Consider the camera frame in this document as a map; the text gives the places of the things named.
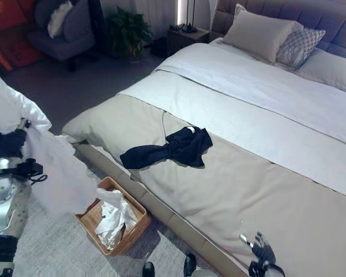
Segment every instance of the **lamp base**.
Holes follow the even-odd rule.
[[[185,25],[182,27],[182,32],[185,32],[185,33],[196,33],[197,32],[197,28],[196,27],[193,27],[191,25],[191,23],[189,25]]]

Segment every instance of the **shoe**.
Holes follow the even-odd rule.
[[[142,277],[155,277],[155,267],[151,262],[147,262],[142,270]]]
[[[193,254],[188,254],[185,259],[185,266],[183,267],[183,275],[190,277],[196,270],[196,257]]]

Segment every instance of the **bed frame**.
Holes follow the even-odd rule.
[[[222,37],[227,33],[233,22],[236,3],[240,3],[253,13],[297,20],[308,28],[324,29],[326,35],[318,47],[332,54],[346,57],[346,17],[305,5],[280,2],[280,0],[218,0],[212,29],[210,30],[211,40]],[[166,206],[144,184],[131,179],[106,155],[95,150],[89,144],[74,146],[93,166],[117,180],[124,189],[142,203],[155,217],[165,223],[176,235],[187,242],[223,276],[247,276],[245,274],[247,269],[243,264],[176,214],[170,207]]]
[[[252,13],[296,20],[307,28],[325,30],[326,34],[317,47],[346,58],[346,16],[287,1],[218,0],[210,41],[226,35],[233,23],[237,3]]]

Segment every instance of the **lamp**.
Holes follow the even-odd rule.
[[[194,18],[195,18],[195,2],[194,0],[194,6],[193,6],[193,12],[192,12],[192,25],[189,24],[189,3],[190,1],[187,0],[187,13],[186,13],[186,25],[183,26],[182,31],[186,33],[196,33],[197,28],[194,27]]]

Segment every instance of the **robotic hand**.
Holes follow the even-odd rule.
[[[0,277],[11,277],[14,270],[14,255],[18,240],[28,219],[28,203],[31,186],[28,180],[39,179],[43,168],[34,159],[22,162],[21,148],[24,145],[30,122],[23,119],[14,132],[0,134]]]
[[[243,234],[240,235],[240,239],[248,244],[258,257],[258,262],[252,261],[249,266],[249,275],[251,277],[285,277],[283,269],[275,265],[276,255],[274,255],[272,247],[264,240],[260,232],[255,236],[257,242],[249,242]]]

